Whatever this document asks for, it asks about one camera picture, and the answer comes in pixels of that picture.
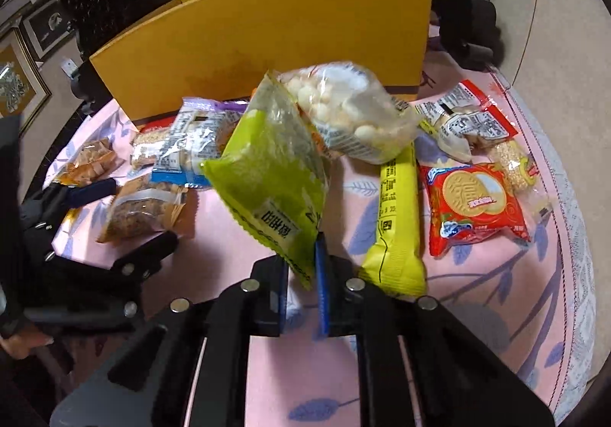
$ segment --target pink tablecloth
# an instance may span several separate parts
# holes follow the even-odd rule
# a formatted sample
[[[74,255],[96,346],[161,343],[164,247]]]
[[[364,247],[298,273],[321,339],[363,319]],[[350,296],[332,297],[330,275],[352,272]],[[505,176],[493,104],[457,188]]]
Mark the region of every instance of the pink tablecloth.
[[[442,95],[469,78],[492,95],[519,128],[548,193],[558,198],[545,224],[530,226],[533,242],[503,235],[474,246],[455,247],[442,259],[424,256],[429,292],[440,299],[551,408],[560,422],[583,394],[593,347],[595,300],[592,261],[581,213],[560,161],[520,97],[495,70],[464,71],[441,52],[429,52],[419,97]],[[129,156],[134,126],[110,102],[87,119],[50,167],[47,180],[86,140],[108,135],[120,156]],[[435,151],[420,151],[434,160]],[[129,166],[113,175],[128,179]],[[342,159],[335,164],[323,230],[332,254],[360,262],[375,239],[379,169]],[[62,226],[58,253],[110,266],[135,242],[120,247],[95,242],[110,198],[87,206]],[[428,207],[422,212],[428,233]],[[154,314],[177,296],[194,302],[215,298],[250,273],[252,263],[270,253],[244,232],[213,190],[191,191],[178,222],[178,250],[163,270],[144,284],[145,311]],[[354,342],[321,340],[317,296],[291,285],[288,321],[279,339],[253,338],[249,361],[246,425],[277,427],[294,422],[359,424],[359,386]],[[76,347],[75,377],[87,376],[115,347],[103,340]]]

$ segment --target cookie image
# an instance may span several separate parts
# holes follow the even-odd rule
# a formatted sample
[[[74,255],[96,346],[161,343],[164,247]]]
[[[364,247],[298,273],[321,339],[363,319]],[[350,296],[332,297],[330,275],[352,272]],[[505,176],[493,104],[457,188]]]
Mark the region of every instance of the cookie image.
[[[448,206],[463,217],[477,217],[491,203],[486,186],[475,174],[466,171],[455,171],[448,175],[442,193]]]
[[[490,215],[500,214],[507,206],[507,195],[503,184],[486,172],[473,172],[473,175],[482,182],[488,190],[488,195],[494,200],[493,203],[486,205],[486,213]]]

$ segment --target yellow box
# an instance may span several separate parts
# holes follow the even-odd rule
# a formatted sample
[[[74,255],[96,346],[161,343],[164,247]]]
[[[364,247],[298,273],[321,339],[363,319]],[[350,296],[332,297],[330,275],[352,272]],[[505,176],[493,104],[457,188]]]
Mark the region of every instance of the yellow box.
[[[133,121],[184,96],[250,95],[270,68],[352,60],[382,84],[418,87],[431,0],[180,0],[91,61]]]

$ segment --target green snack bag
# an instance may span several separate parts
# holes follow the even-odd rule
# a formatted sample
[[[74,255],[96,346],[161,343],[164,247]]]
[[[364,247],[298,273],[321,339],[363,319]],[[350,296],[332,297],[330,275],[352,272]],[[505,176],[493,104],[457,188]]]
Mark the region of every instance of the green snack bag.
[[[284,258],[310,289],[328,179],[307,117],[270,73],[255,91],[221,158],[204,162],[231,214]]]

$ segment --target bag of white round candies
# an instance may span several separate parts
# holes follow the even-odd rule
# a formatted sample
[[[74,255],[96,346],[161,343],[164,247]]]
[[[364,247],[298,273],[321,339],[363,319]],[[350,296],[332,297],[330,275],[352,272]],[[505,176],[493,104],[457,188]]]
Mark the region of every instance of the bag of white round candies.
[[[371,164],[395,158],[418,135],[422,117],[393,98],[368,69],[333,62],[287,72],[280,81],[332,151]]]

